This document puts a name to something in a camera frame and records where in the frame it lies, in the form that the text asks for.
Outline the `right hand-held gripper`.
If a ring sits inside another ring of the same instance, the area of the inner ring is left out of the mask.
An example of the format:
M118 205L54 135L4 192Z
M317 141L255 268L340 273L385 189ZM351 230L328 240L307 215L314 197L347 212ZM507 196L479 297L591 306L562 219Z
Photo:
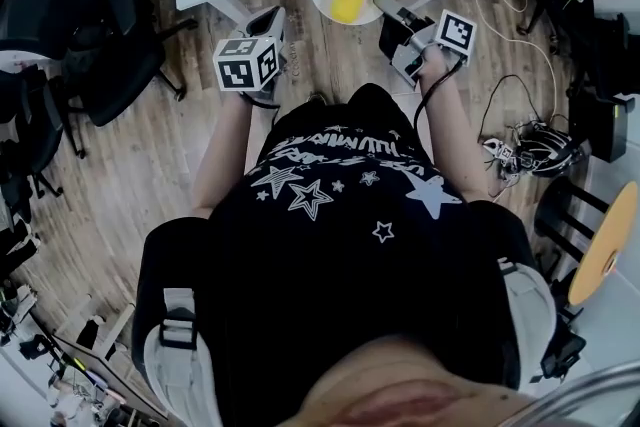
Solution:
M420 17L396 0L372 0L383 12L379 48L391 67L412 88L418 84L423 68L425 49L438 45L457 55L463 65L472 55L477 25L449 10L443 10L440 20Z

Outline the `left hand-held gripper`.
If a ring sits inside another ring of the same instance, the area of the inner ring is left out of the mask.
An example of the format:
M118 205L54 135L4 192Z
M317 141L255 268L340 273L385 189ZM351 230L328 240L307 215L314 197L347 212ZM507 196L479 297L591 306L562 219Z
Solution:
M279 76L286 65L286 10L272 6L239 22L213 54L221 91L236 92L250 103L273 103Z

